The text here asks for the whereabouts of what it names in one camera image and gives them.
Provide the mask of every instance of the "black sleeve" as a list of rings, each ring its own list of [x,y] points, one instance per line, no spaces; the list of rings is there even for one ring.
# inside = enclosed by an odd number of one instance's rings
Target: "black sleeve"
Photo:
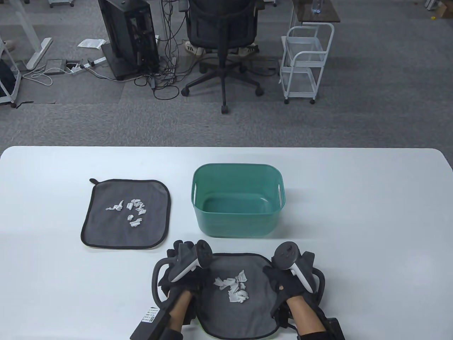
[[[299,340],[331,340],[328,332],[317,332],[305,334],[297,337]]]
[[[183,340],[183,335],[175,330],[165,328],[159,340]]]

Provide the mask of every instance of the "water bottle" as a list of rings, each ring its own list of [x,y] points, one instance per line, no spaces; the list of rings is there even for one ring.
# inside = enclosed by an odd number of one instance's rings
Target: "water bottle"
[[[321,13],[321,8],[323,6],[324,0],[313,0],[312,4],[312,13],[319,14]]]

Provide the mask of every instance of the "chair backrest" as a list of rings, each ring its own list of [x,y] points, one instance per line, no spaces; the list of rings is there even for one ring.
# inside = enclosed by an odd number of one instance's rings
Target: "chair backrest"
[[[256,0],[189,0],[187,33],[197,47],[228,49],[254,42],[257,27]]]

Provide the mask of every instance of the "barcode label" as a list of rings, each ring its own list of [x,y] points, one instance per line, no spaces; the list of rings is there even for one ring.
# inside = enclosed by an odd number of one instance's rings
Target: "barcode label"
[[[148,311],[146,312],[145,316],[143,317],[142,319],[142,322],[153,322],[153,320],[155,319],[157,313],[159,313],[159,308],[157,307],[150,307],[148,309]]]

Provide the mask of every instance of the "gray carpet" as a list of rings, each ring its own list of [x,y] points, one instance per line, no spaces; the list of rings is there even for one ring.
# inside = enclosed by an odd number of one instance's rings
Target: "gray carpet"
[[[84,38],[107,39],[94,0],[50,9],[47,0],[25,8],[40,38],[54,43],[47,58],[98,57],[81,49]],[[448,20],[407,0],[336,0],[342,19],[315,105],[283,104],[278,77],[255,77],[252,87],[227,81],[230,115],[220,114],[219,82],[193,88],[187,98],[154,98],[149,87],[100,80],[88,73],[54,76],[44,87],[25,80],[19,109],[0,107],[0,152],[13,145],[68,146],[300,146],[431,147],[453,161],[453,29]],[[158,2],[150,1],[155,29],[162,32]],[[260,58],[282,54],[280,35],[288,27],[289,0],[260,12]],[[180,14],[173,17],[177,28]],[[0,34],[17,39],[15,59],[31,48],[9,5],[0,5]],[[185,28],[177,35],[186,39]],[[181,70],[191,58],[181,50]],[[109,75],[108,67],[98,72]],[[197,69],[182,85],[199,76]],[[174,95],[175,89],[157,92]]]

